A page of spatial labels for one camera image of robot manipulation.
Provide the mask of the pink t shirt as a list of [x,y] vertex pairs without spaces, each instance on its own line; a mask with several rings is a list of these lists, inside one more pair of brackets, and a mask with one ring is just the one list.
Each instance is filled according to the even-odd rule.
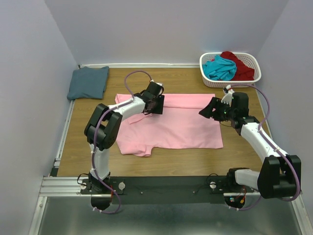
[[116,139],[121,154],[147,157],[153,148],[222,148],[219,122],[199,115],[213,97],[214,94],[166,94],[161,115],[137,114],[122,121]]

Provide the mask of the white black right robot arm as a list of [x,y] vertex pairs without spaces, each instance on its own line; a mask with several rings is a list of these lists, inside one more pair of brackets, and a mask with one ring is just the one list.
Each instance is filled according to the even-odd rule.
[[223,98],[213,97],[199,114],[215,121],[230,121],[232,128],[243,137],[263,162],[259,172],[248,168],[232,168],[225,187],[235,192],[242,186],[259,191],[265,199],[283,198],[291,201],[301,191],[301,160],[290,155],[264,132],[256,117],[249,115],[246,93],[226,91]]

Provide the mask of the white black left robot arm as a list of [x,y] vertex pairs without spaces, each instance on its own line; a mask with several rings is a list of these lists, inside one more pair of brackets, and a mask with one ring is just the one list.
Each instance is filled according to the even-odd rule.
[[91,169],[86,188],[97,193],[111,191],[109,186],[110,148],[115,143],[122,121],[137,114],[163,113],[164,87],[151,81],[146,89],[120,103],[99,104],[92,113],[84,134],[91,149]]

